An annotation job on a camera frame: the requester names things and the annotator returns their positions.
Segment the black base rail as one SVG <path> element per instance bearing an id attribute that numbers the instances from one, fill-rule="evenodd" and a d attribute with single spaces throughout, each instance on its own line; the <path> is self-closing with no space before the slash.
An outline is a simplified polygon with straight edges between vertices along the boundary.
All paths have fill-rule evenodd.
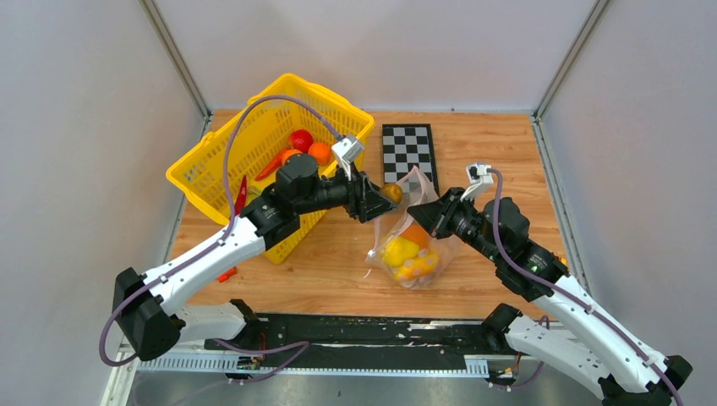
<path id="1" fill-rule="evenodd" d="M 200 345 L 208 362 L 186 360 L 191 370 L 220 372 L 230 381 L 277 371 L 297 375 L 480 377 L 496 386 L 532 383 L 544 363 L 508 348 L 476 320 L 264 313 L 250 318 L 225 348 Z"/>

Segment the red chili pepper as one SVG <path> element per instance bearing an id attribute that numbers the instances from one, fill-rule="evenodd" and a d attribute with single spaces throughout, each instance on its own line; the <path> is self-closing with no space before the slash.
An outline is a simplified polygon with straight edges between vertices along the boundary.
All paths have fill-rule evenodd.
<path id="1" fill-rule="evenodd" d="M 233 209 L 236 216 L 240 215 L 242 210 L 245 208 L 248 191 L 248 179 L 246 176 L 242 177 L 239 185 L 238 195 L 234 201 Z"/>

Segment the black white checkerboard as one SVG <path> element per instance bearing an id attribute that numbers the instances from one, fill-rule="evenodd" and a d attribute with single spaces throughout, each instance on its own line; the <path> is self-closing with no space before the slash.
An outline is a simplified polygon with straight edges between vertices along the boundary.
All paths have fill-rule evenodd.
<path id="1" fill-rule="evenodd" d="M 440 192 L 435 148 L 428 123 L 383 124 L 381 128 L 382 171 L 385 183 L 396 183 L 417 168 Z"/>

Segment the orange carrot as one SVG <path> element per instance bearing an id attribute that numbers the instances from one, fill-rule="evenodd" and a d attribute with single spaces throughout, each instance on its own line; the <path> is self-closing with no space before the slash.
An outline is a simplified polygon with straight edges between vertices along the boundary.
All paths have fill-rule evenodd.
<path id="1" fill-rule="evenodd" d="M 255 176 L 255 181 L 261 181 L 276 171 L 282 165 L 282 157 L 287 151 L 289 151 L 289 148 L 281 148 L 281 150 L 279 150 L 279 152 L 277 152 L 277 154 L 272 157 L 265 167 Z"/>

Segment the brown kiwi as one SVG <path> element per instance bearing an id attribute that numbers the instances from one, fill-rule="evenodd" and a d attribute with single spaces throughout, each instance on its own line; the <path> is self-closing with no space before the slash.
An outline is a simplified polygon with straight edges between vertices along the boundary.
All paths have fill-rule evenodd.
<path id="1" fill-rule="evenodd" d="M 401 204 L 403 198 L 403 190 L 400 185 L 395 183 L 384 184 L 380 188 L 380 192 L 382 195 L 384 195 L 387 199 L 391 200 L 395 204 Z"/>

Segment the yellow plastic basket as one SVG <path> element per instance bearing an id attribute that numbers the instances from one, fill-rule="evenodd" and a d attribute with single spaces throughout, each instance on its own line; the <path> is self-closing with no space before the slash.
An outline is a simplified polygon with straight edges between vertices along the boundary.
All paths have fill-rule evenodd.
<path id="1" fill-rule="evenodd" d="M 280 167 L 261 181 L 255 181 L 255 176 L 281 148 L 292 149 L 288 137 L 293 131 L 306 129 L 314 142 L 331 147 L 345 135 L 353 135 L 363 144 L 363 137 L 374 125 L 368 113 L 336 93 L 296 75 L 284 74 L 232 121 L 207 134 L 175 162 L 167 178 L 193 205 L 220 224 L 218 233 L 236 216 L 233 204 L 243 176 L 248 179 L 245 206 L 274 183 Z M 327 178 L 339 168 L 334 156 L 327 166 L 318 166 L 318 174 Z M 273 263 L 282 262 L 327 211 L 303 215 L 295 234 L 262 255 Z"/>

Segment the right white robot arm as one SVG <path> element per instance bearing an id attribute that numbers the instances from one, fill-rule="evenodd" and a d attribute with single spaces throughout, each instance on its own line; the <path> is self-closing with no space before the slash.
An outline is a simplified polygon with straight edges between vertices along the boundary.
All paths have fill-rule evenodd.
<path id="1" fill-rule="evenodd" d="M 408 208 L 432 237 L 456 237 L 495 264 L 514 294 L 554 315 L 576 338 L 555 334 L 509 304 L 484 320 L 483 341 L 494 353 L 527 353 L 581 383 L 603 405 L 681 405 L 692 373 L 680 355 L 666 356 L 622 326 L 572 277 L 565 264 L 528 236 L 530 222 L 509 197 L 478 211 L 451 188 L 440 199 Z"/>

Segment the orange tangerine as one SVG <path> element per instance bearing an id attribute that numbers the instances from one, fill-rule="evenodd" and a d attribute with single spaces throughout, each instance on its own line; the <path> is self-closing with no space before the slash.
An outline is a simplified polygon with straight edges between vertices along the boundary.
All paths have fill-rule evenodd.
<path id="1" fill-rule="evenodd" d="M 327 166 L 333 159 L 331 147 L 323 142 L 315 141 L 308 149 L 311 155 L 320 166 Z"/>
<path id="2" fill-rule="evenodd" d="M 400 236 L 403 239 L 415 243 L 421 250 L 430 247 L 430 235 L 415 222 L 408 226 Z"/>
<path id="3" fill-rule="evenodd" d="M 303 152 L 299 149 L 288 149 L 288 150 L 284 151 L 281 156 L 281 164 L 285 165 L 287 163 L 287 161 L 292 156 L 301 155 L 301 154 L 303 154 Z"/>

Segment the yellow lemon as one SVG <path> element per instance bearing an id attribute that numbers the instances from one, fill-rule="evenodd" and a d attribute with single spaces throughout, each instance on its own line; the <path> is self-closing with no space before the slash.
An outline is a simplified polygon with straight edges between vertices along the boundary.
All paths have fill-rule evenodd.
<path id="1" fill-rule="evenodd" d="M 420 248 L 413 242 L 400 236 L 389 240 L 381 251 L 381 258 L 390 267 L 400 267 L 405 261 L 418 255 Z"/>

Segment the yellow orange mango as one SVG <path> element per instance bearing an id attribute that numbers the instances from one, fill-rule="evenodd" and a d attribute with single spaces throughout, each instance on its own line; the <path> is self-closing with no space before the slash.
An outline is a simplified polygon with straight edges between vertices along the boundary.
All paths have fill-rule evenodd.
<path id="1" fill-rule="evenodd" d="M 436 253 L 429 253 L 426 256 L 418 256 L 408 259 L 396 270 L 394 278 L 398 282 L 406 282 L 432 274 L 438 267 L 440 256 Z"/>

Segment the small orange item on table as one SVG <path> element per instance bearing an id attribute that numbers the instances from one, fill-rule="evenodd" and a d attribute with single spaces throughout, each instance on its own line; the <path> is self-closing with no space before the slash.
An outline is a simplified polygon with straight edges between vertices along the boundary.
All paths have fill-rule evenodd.
<path id="1" fill-rule="evenodd" d="M 231 277 L 236 275 L 238 273 L 237 269 L 235 267 L 230 268 L 226 272 L 223 272 L 218 278 L 217 281 L 219 283 L 224 283 L 228 281 Z"/>

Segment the red apple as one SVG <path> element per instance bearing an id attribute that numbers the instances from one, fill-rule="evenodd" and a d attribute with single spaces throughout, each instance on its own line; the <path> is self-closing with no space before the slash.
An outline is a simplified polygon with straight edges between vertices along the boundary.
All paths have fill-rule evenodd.
<path id="1" fill-rule="evenodd" d="M 293 131 L 288 137 L 288 144 L 302 153 L 308 153 L 310 147 L 314 144 L 312 134 L 306 129 Z"/>

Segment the clear zip top bag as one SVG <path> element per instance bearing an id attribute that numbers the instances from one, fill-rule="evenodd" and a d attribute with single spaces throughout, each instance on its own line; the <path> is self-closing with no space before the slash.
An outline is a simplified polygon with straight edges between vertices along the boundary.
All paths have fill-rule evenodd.
<path id="1" fill-rule="evenodd" d="M 406 289 L 424 288 L 457 256 L 458 240 L 431 237 L 408 214 L 410 206 L 438 199 L 434 185 L 417 167 L 390 185 L 389 191 L 402 191 L 402 200 L 395 211 L 374 220 L 375 244 L 365 262 Z"/>

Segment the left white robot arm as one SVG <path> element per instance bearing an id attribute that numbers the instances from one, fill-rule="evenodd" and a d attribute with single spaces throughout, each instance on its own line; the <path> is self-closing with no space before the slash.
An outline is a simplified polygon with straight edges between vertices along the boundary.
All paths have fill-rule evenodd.
<path id="1" fill-rule="evenodd" d="M 236 348 L 252 348 L 259 327 L 238 306 L 210 310 L 207 327 L 195 328 L 181 315 L 187 301 L 229 268 L 263 254 L 301 227 L 305 214 L 342 207 L 361 223 L 397 209 L 368 175 L 351 164 L 331 178 L 318 174 L 309 155 L 290 156 L 275 181 L 211 238 L 177 259 L 139 274 L 129 267 L 115 279 L 112 320 L 142 360 L 156 359 L 177 343 L 228 339 Z"/>

